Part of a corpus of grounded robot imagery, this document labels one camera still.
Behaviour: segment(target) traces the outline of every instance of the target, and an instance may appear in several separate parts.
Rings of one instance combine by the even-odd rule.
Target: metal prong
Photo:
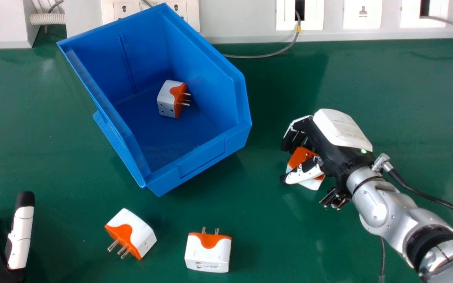
[[[122,252],[127,249],[127,246],[123,246],[119,251],[118,251],[118,255],[121,255]]]
[[[121,259],[124,259],[124,258],[129,254],[129,252],[130,252],[130,250],[127,249],[127,250],[122,254],[122,256],[120,256],[120,258],[121,258]]]
[[[113,244],[111,244],[110,246],[108,246],[108,252],[111,252],[113,251],[113,249],[115,249],[115,247],[118,245],[118,243],[120,243],[119,240],[116,240],[113,242]]]

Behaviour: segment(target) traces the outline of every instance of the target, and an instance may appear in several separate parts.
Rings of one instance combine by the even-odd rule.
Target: wall outlet
[[[156,6],[166,3],[185,22],[200,32],[199,0],[175,0],[175,1],[148,1]],[[102,24],[111,23],[120,18],[149,9],[149,6],[140,0],[101,0]]]
[[[431,0],[429,15],[439,18],[448,16],[448,0]],[[401,0],[401,28],[444,28],[446,23],[420,17],[420,1]]]
[[[113,11],[115,19],[120,20],[141,11],[141,9],[137,2],[121,2],[113,3]]]
[[[324,23],[324,0],[277,0],[275,30],[295,30],[296,2],[303,2],[302,30],[322,30]]]
[[[344,29],[379,29],[382,0],[345,0]]]

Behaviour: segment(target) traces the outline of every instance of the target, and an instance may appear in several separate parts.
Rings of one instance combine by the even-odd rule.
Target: blue plastic bin
[[[141,188],[161,196],[244,147],[251,128],[244,76],[167,5],[58,45]],[[158,114],[166,79],[187,83],[192,94],[179,119]]]

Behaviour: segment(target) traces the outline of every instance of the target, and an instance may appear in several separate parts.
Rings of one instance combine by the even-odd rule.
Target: robotic hand
[[[15,216],[11,232],[3,254],[0,247],[0,283],[18,283],[24,281],[24,269],[27,264],[31,228],[34,215],[34,194],[22,192],[17,197]]]
[[[375,159],[372,144],[349,115],[320,109],[294,120],[281,150],[293,155],[281,183],[317,190],[323,176],[335,178],[336,187],[320,201],[323,207],[340,210],[352,200],[363,227],[384,238],[423,282],[453,282],[453,227],[417,207],[383,172],[417,195],[451,209],[453,204],[410,188],[386,154]]]

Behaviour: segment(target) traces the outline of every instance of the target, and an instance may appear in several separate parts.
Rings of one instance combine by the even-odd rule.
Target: power adapter
[[[183,106],[190,106],[191,94],[187,91],[185,83],[166,80],[157,96],[160,115],[178,119]]]
[[[122,259],[131,253],[135,258],[141,260],[157,242],[153,229],[126,208],[120,210],[104,228],[115,240],[108,247],[108,252],[120,244],[122,248],[118,251],[118,255],[121,255]]]
[[[214,235],[205,233],[189,233],[186,242],[186,267],[200,272],[225,273],[230,264],[232,237],[219,235],[216,228]]]

